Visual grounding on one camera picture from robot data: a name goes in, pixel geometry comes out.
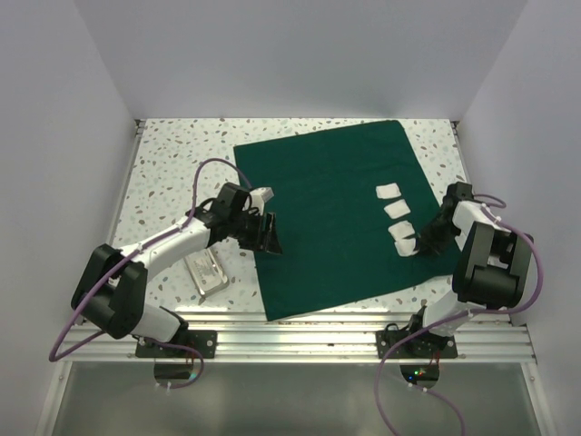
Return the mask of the white gauze pad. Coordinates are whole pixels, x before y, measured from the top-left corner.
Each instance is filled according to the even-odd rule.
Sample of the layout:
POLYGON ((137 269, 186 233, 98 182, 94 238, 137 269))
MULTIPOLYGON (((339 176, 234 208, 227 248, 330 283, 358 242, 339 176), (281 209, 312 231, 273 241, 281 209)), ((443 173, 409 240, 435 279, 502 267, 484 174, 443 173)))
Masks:
POLYGON ((417 241, 414 238, 397 240, 394 245, 400 257, 410 257, 419 251, 417 241))
POLYGON ((397 220, 410 213, 409 206, 403 199, 386 205, 384 211, 392 220, 397 220))
POLYGON ((388 231, 395 241, 413 237, 415 235, 413 225, 406 220, 392 224, 388 228, 388 231))
POLYGON ((401 196, 401 191, 397 183, 389 183, 378 185, 376 187, 376 195, 383 200, 395 199, 401 196))

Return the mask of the steel instrument tray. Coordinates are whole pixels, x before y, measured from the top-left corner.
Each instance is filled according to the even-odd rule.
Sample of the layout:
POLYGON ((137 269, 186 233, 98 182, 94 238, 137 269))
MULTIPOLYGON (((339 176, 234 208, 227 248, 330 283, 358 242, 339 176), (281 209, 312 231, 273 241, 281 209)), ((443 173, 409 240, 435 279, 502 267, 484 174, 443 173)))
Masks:
POLYGON ((184 258, 184 262, 202 298, 224 290, 230 282, 212 248, 192 253, 184 258))

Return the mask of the green surgical cloth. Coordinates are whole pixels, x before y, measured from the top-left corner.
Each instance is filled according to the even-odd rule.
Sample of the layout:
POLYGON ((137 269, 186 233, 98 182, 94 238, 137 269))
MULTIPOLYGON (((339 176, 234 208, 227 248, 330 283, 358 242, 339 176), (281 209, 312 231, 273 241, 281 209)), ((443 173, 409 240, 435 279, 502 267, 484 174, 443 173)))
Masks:
POLYGON ((396 121, 238 145, 235 162, 255 187, 270 187, 282 252, 255 257, 270 321, 360 302, 454 272, 460 252, 400 256, 379 186, 395 183, 423 228, 438 201, 396 121))

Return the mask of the white suture packet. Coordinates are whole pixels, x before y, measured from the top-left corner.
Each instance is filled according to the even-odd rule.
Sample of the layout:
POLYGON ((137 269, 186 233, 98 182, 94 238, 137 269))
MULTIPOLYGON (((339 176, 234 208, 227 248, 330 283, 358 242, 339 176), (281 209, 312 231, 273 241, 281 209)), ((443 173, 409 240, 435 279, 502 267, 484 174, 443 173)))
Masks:
POLYGON ((207 253, 190 256, 188 264, 192 278, 202 284, 207 282, 218 282, 224 277, 222 269, 207 253))

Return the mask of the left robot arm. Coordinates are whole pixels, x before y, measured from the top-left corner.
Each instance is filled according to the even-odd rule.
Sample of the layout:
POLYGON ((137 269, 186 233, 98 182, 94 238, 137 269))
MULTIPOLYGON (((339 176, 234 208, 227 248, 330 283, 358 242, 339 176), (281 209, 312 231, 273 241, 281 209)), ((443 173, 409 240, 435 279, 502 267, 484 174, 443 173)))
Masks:
POLYGON ((148 282, 182 258, 227 238, 243 250, 280 254, 276 215, 265 210, 270 187, 249 190, 226 183, 218 195, 187 212, 165 231, 123 248, 97 247, 85 267, 71 306, 114 339, 156 342, 168 356, 193 345, 177 313, 145 301, 148 282))

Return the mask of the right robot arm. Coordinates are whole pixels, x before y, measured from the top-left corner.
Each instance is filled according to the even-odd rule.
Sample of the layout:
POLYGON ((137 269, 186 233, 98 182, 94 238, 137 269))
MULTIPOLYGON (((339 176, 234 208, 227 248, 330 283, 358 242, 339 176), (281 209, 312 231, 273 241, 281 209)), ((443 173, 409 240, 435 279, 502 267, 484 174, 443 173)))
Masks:
POLYGON ((488 204, 477 201, 469 183, 449 185, 438 214, 419 233, 408 227, 395 240, 402 257, 440 256, 452 244, 460 256, 451 290, 421 308, 403 329, 404 347, 418 357, 450 347, 455 331, 471 316, 513 309, 523 297, 534 239, 503 224, 488 204))

